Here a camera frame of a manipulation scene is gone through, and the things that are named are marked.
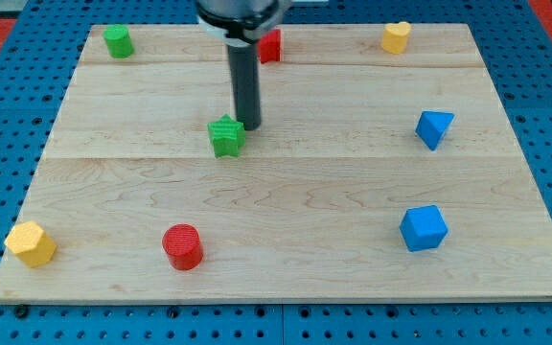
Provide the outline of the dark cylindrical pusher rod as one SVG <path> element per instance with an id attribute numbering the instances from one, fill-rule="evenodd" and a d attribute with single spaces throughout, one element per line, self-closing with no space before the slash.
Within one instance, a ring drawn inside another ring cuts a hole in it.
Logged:
<path id="1" fill-rule="evenodd" d="M 227 47 L 235 116 L 245 130 L 255 130 L 262 123 L 257 45 Z"/>

